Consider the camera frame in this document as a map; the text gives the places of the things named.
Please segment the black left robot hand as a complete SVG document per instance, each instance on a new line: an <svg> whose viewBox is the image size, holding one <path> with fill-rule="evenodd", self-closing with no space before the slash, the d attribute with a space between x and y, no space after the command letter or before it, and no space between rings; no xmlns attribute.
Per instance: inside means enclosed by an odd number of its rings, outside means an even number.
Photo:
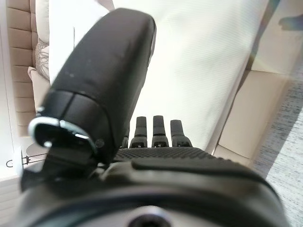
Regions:
<svg viewBox="0 0 303 227"><path fill-rule="evenodd" d="M26 168L13 227L287 227L272 186L249 168L194 148L179 121L173 146L123 148L153 55L156 25L116 9L83 37L30 122L48 149Z"/></svg>

